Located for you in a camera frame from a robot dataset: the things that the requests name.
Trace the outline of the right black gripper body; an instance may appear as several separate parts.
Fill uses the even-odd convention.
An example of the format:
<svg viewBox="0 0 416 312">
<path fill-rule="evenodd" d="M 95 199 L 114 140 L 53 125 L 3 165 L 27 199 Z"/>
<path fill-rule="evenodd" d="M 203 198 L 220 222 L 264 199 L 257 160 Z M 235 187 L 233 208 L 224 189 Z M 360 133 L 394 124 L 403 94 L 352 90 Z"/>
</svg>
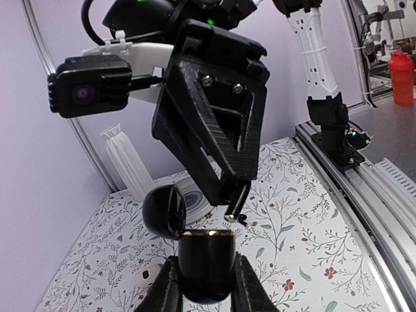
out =
<svg viewBox="0 0 416 312">
<path fill-rule="evenodd" d="M 256 156 L 270 76 L 255 40 L 185 20 L 162 77 L 152 135 L 172 153 Z"/>
</svg>

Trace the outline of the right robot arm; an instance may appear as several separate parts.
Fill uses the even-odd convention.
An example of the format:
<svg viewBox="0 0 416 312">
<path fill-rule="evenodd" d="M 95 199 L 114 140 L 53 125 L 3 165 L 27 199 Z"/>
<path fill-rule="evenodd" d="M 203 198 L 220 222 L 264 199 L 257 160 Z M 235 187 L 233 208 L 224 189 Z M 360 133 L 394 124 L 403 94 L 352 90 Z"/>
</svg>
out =
<svg viewBox="0 0 416 312">
<path fill-rule="evenodd" d="M 344 12 L 344 1 L 323 1 L 320 7 L 326 54 L 343 101 L 351 106 L 361 102 L 358 65 L 350 36 L 350 24 Z M 263 59 L 270 72 L 261 143 L 293 137 L 295 127 L 308 121 L 306 66 L 287 19 L 272 1 L 240 23 L 236 33 L 257 40 L 267 50 Z M 132 99 L 125 110 L 113 113 L 99 127 L 103 132 L 120 124 L 139 152 L 154 179 L 183 170 L 179 161 L 151 135 L 154 105 Z"/>
</svg>

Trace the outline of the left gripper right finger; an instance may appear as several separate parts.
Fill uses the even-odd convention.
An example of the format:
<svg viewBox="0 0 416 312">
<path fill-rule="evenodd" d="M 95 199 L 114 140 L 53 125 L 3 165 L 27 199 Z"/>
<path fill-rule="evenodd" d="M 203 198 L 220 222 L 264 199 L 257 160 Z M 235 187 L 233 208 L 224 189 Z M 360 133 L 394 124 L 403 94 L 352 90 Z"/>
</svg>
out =
<svg viewBox="0 0 416 312">
<path fill-rule="evenodd" d="M 235 256 L 235 277 L 231 288 L 231 311 L 278 312 L 264 290 L 248 258 L 241 253 Z"/>
</svg>

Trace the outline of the black gold-trim charging case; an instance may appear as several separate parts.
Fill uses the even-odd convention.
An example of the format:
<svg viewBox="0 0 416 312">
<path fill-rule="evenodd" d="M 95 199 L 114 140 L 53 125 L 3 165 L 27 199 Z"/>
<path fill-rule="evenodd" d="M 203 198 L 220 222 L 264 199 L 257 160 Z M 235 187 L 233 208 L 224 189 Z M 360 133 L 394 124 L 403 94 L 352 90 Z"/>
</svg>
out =
<svg viewBox="0 0 416 312">
<path fill-rule="evenodd" d="M 213 304 L 230 295 L 235 275 L 232 231 L 186 229 L 186 202 L 176 185 L 164 185 L 148 193 L 142 218 L 152 233 L 177 241 L 179 286 L 187 299 Z"/>
</svg>

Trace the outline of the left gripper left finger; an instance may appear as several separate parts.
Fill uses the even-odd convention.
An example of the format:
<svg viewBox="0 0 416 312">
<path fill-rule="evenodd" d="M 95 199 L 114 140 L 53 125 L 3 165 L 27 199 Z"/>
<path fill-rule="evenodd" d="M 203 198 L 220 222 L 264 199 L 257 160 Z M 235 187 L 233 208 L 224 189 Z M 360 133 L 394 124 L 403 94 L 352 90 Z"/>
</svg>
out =
<svg viewBox="0 0 416 312">
<path fill-rule="evenodd" d="M 134 312 L 180 311 L 182 311 L 182 292 L 179 286 L 178 257 L 170 256 Z"/>
</svg>

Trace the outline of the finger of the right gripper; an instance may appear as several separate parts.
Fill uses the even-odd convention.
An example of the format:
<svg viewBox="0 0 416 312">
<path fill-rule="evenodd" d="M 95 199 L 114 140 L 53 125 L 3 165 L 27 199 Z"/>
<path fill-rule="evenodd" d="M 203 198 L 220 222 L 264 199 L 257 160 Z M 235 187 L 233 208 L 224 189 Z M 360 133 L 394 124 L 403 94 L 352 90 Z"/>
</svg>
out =
<svg viewBox="0 0 416 312">
<path fill-rule="evenodd" d="M 259 61 L 236 67 L 186 56 L 172 60 L 168 95 L 205 156 L 228 178 L 257 176 L 268 70 Z"/>
<path fill-rule="evenodd" d="M 160 140 L 185 167 L 211 205 L 229 205 L 231 194 L 201 150 L 189 127 L 172 108 L 157 107 L 152 121 L 152 135 Z"/>
</svg>

